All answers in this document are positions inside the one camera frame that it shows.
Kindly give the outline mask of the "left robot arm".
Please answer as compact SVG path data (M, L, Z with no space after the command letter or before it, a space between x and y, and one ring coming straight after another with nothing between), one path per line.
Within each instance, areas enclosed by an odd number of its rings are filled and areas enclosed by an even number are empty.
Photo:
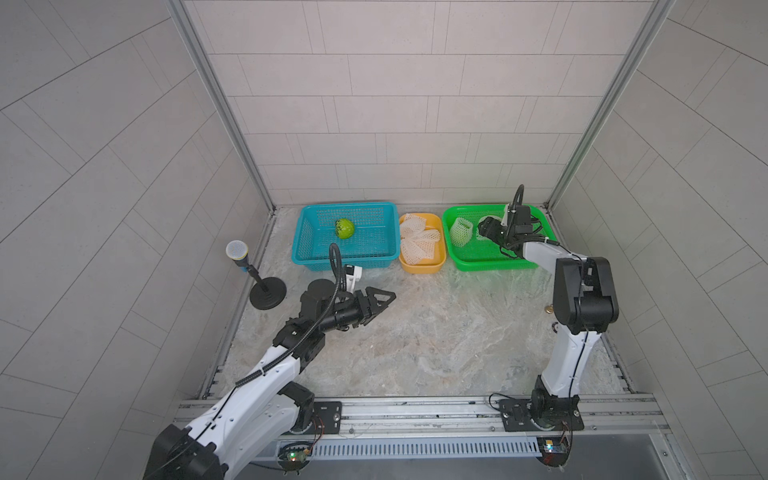
M312 423L314 394L297 377L321 352L328 331L365 326L395 300L375 287L350 292L337 244L333 279L312 281L297 317L286 321L257 365L187 426L167 426L154 440L146 479L234 479L268 444Z

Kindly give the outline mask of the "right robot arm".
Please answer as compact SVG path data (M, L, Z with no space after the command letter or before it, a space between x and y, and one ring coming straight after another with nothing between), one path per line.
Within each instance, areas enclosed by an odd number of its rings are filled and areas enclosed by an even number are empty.
M524 259L554 275L555 346L531 393L528 415L541 430L573 427L581 377L596 342L619 316L610 262L562 246L534 225L531 208L511 203L504 217L486 217L479 234L506 256Z

